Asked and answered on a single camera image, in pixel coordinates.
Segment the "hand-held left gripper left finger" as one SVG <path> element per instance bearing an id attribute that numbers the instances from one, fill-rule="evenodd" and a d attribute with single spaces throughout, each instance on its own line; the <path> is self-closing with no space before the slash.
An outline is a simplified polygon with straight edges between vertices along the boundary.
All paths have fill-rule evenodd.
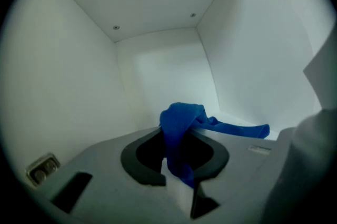
<path id="1" fill-rule="evenodd" d="M 164 157 L 164 135 L 162 129 L 157 128 L 126 145 L 121 153 L 121 164 L 138 183 L 164 187 L 166 177 L 161 174 Z"/>

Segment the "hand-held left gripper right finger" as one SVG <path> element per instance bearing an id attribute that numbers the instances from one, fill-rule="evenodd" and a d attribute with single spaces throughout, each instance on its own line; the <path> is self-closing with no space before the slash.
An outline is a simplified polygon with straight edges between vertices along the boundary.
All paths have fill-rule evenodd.
<path id="1" fill-rule="evenodd" d="M 201 182 L 213 179 L 223 170 L 229 160 L 229 152 L 219 142 L 195 131 L 188 133 L 188 164 L 193 171 L 193 200 L 190 217 L 197 219 L 220 206 L 208 197 Z"/>

